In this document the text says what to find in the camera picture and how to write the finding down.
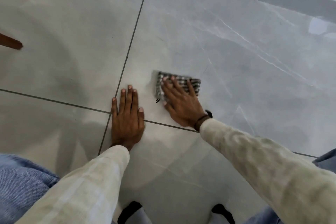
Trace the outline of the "person's left hand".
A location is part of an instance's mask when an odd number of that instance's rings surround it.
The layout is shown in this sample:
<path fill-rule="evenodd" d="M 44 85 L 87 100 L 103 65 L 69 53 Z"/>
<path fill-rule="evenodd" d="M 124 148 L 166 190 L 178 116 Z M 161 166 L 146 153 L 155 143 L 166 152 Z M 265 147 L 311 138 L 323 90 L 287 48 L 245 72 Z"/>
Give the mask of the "person's left hand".
<path fill-rule="evenodd" d="M 138 92 L 133 88 L 131 114 L 126 114 L 126 96 L 128 89 L 122 89 L 118 116 L 111 121 L 111 147 L 123 146 L 128 151 L 140 142 L 145 128 L 138 128 Z"/>

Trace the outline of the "person's right forearm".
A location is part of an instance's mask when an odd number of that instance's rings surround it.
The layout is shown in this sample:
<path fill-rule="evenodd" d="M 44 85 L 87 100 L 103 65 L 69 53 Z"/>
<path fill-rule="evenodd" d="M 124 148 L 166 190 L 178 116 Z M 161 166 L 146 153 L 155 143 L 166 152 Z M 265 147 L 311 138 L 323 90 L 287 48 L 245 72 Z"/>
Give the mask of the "person's right forearm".
<path fill-rule="evenodd" d="M 215 119 L 205 120 L 199 132 L 283 224 L 336 224 L 336 173 L 271 139 L 253 137 Z"/>

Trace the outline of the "black wrist band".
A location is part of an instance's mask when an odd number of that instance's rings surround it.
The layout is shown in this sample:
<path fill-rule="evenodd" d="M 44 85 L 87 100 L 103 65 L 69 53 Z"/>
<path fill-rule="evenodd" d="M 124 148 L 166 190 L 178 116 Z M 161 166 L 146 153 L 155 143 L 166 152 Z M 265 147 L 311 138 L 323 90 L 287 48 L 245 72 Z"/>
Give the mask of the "black wrist band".
<path fill-rule="evenodd" d="M 200 131 L 200 127 L 201 125 L 204 123 L 204 121 L 208 120 L 208 119 L 212 119 L 213 115 L 212 112 L 209 110 L 205 110 L 205 115 L 201 116 L 200 118 L 197 119 L 197 121 L 194 124 L 194 129 L 199 132 Z"/>

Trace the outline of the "brown wooden furniture leg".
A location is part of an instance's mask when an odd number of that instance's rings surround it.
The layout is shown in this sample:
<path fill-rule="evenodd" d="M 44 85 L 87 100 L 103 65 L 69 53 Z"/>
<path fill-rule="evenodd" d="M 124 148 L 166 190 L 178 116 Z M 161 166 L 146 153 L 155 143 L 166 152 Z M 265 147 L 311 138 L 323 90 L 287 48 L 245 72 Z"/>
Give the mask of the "brown wooden furniture leg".
<path fill-rule="evenodd" d="M 23 44 L 20 41 L 13 39 L 9 36 L 6 36 L 2 33 L 0 33 L 0 46 L 4 46 L 15 50 L 21 50 L 23 48 Z"/>

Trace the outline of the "person's right hand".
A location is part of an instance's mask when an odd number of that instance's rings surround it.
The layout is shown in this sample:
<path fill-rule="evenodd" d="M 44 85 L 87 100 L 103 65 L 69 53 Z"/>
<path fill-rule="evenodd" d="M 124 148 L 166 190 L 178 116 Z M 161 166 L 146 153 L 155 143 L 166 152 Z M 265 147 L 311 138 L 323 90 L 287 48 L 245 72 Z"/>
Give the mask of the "person's right hand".
<path fill-rule="evenodd" d="M 171 86 L 171 80 L 164 77 L 161 87 L 166 101 L 172 104 L 178 114 L 178 117 L 172 117 L 172 119 L 182 127 L 194 128 L 197 119 L 206 114 L 203 107 L 198 98 L 190 96 L 185 90 L 182 97 L 175 97 L 170 90 Z"/>

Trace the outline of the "person's left black shoe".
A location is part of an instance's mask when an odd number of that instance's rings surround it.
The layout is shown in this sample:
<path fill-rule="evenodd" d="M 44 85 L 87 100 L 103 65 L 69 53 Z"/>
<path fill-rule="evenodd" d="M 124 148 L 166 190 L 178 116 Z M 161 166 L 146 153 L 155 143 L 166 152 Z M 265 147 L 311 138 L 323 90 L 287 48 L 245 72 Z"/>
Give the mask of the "person's left black shoe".
<path fill-rule="evenodd" d="M 126 208 L 121 211 L 117 219 L 117 224 L 125 224 L 126 221 L 141 208 L 142 205 L 139 202 L 132 201 Z"/>

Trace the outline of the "person's black shoe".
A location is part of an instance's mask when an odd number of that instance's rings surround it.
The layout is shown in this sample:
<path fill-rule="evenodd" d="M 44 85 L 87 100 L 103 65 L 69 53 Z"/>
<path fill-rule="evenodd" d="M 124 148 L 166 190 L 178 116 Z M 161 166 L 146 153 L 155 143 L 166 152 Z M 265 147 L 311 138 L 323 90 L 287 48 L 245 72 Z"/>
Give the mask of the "person's black shoe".
<path fill-rule="evenodd" d="M 236 224 L 233 215 L 224 205 L 216 204 L 211 209 L 210 221 L 208 224 Z"/>
<path fill-rule="evenodd" d="M 121 211 L 117 219 L 117 224 L 125 224 L 126 221 L 141 208 L 142 205 L 139 202 L 132 201 L 126 208 Z"/>

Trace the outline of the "person's left forearm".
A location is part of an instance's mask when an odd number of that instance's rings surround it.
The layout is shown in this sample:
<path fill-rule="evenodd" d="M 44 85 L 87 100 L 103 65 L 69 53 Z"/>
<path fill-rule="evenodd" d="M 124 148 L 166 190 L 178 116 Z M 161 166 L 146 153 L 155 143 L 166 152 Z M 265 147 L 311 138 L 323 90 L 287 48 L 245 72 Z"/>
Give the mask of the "person's left forearm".
<path fill-rule="evenodd" d="M 15 224 L 112 224 L 130 153 L 113 146 L 70 172 Z"/>

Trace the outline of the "person's right black shoe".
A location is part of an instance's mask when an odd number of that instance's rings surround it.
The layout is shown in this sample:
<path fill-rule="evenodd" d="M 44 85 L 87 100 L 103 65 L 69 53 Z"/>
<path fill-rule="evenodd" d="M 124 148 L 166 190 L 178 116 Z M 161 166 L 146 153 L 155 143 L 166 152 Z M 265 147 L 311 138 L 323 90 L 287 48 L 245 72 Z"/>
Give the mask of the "person's right black shoe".
<path fill-rule="evenodd" d="M 208 224 L 236 224 L 233 215 L 224 205 L 216 204 L 211 209 L 210 221 Z"/>

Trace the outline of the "person's left leg blue jeans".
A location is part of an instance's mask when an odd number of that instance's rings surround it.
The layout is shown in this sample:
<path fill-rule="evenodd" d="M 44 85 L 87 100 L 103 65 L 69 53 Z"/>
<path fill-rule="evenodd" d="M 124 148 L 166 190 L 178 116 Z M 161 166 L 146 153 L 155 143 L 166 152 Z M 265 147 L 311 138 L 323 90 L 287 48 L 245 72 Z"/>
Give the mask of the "person's left leg blue jeans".
<path fill-rule="evenodd" d="M 28 159 L 0 154 L 0 224 L 14 224 L 59 180 Z"/>

